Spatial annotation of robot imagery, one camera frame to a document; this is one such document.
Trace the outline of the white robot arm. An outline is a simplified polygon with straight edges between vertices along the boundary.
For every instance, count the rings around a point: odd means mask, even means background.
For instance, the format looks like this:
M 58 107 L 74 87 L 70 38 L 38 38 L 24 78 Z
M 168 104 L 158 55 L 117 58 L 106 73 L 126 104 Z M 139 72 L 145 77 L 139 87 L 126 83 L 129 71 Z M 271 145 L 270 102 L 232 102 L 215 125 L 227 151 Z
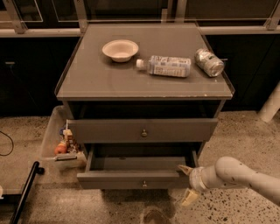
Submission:
M 189 178 L 182 205 L 191 205 L 202 193 L 210 189 L 247 187 L 280 206 L 280 179 L 252 170 L 233 157 L 220 157 L 214 165 L 178 168 Z

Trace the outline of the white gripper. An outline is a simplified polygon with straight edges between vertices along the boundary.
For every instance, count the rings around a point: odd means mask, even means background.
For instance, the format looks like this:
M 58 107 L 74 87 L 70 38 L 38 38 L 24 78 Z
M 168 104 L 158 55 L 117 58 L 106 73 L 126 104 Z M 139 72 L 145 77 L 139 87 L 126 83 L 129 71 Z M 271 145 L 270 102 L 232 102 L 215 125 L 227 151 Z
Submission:
M 197 167 L 193 169 L 192 167 L 180 164 L 178 168 L 185 175 L 190 175 L 189 180 L 192 187 L 192 189 L 187 188 L 185 190 L 185 194 L 181 201 L 182 206 L 190 206 L 199 198 L 200 193 L 216 187 L 217 176 L 213 165 L 208 167 Z

